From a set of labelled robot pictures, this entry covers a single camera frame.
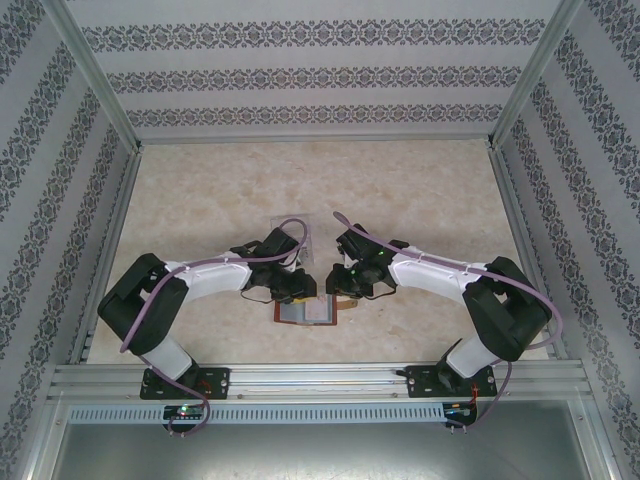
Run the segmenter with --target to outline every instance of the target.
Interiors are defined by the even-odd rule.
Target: metal extrusion bar
[[[76,23],[67,2],[64,0],[43,0],[42,6],[55,25],[58,33],[71,51],[74,60],[84,73],[87,82],[95,92],[100,105],[118,131],[118,135],[131,150],[138,146],[138,137],[126,112],[120,105],[107,76],[103,73],[82,30]]]
[[[409,364],[224,365],[231,369],[229,395],[227,400],[216,400],[215,404],[440,403],[468,400],[410,399],[406,379],[395,373],[407,365]],[[152,403],[140,400],[138,396],[143,372],[144,367],[138,365],[58,366],[47,402],[69,405]],[[498,365],[494,372],[496,381],[501,383],[506,366]],[[575,400],[591,396],[591,387],[580,360],[530,360],[514,364],[503,400]],[[156,403],[177,405],[181,401]]]
[[[224,135],[153,137],[146,135],[142,145],[180,145],[184,143],[268,143],[268,142],[397,142],[406,140],[474,140],[483,133],[374,133],[374,134],[311,134],[311,135]]]
[[[536,49],[529,58],[527,66],[518,79],[509,100],[500,113],[496,126],[491,133],[494,146],[500,146],[509,135],[509,130],[515,123],[522,107],[529,99],[529,94],[538,83],[547,63],[553,57],[553,52],[564,36],[567,27],[582,5],[581,0],[560,0],[556,11],[542,32],[542,37]]]

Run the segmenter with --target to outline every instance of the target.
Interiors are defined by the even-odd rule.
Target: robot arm
[[[221,259],[267,258],[285,254],[298,242],[280,228],[264,242],[254,241],[219,255]],[[169,329],[184,303],[223,291],[245,291],[255,286],[268,287],[273,300],[289,303],[316,295],[316,283],[303,269],[271,261],[263,263],[207,263],[170,278],[149,306],[144,321],[129,343],[129,350],[143,357],[171,380],[191,386],[197,377],[197,363],[169,335]],[[152,253],[138,258],[107,293],[98,314],[124,341],[154,287],[187,262],[163,262]]]
[[[549,309],[528,293],[468,271],[490,271],[531,286],[507,258],[469,264],[427,255],[406,242],[392,240],[392,246],[411,254],[403,255],[352,230],[338,237],[337,242],[345,262],[334,265],[327,278],[328,293],[366,298],[373,295],[375,283],[383,282],[394,291],[397,287],[420,288],[467,307],[476,333],[453,345],[438,364],[439,379],[449,389],[455,390],[459,380],[473,377],[498,360],[518,360],[551,318]],[[429,258],[445,260],[462,270],[441,266]]]

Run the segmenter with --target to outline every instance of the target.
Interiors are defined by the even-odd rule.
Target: patterned wallpaper
[[[68,5],[150,140],[487,134],[557,1]]]
[[[586,1],[503,146],[623,478],[640,478],[640,12]]]
[[[129,152],[37,0],[0,0],[0,479],[66,363]]]

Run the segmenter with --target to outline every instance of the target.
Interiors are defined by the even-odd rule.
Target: small object
[[[467,403],[443,403],[444,416],[447,420],[447,427],[462,428],[466,433],[466,427],[473,424],[478,419],[478,410],[472,408],[473,402]]]
[[[335,295],[320,294],[317,297],[307,298],[304,303],[276,302],[273,319],[276,323],[309,327],[337,325],[337,310]]]
[[[200,420],[204,409],[202,405],[184,404],[181,407],[164,407],[162,418],[170,420],[171,418],[181,418],[182,420]]]

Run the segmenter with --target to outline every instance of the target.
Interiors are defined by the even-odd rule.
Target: beige floor
[[[323,284],[340,261],[333,210],[429,253],[517,258],[481,140],[156,146],[145,149],[110,284],[140,254],[213,256],[264,239],[271,217],[295,213],[311,216],[309,271]],[[202,363],[430,361],[472,331],[463,306],[413,289],[315,328],[276,324],[273,305],[222,293],[184,306],[172,328]],[[89,362],[135,363],[119,344],[100,321]]]

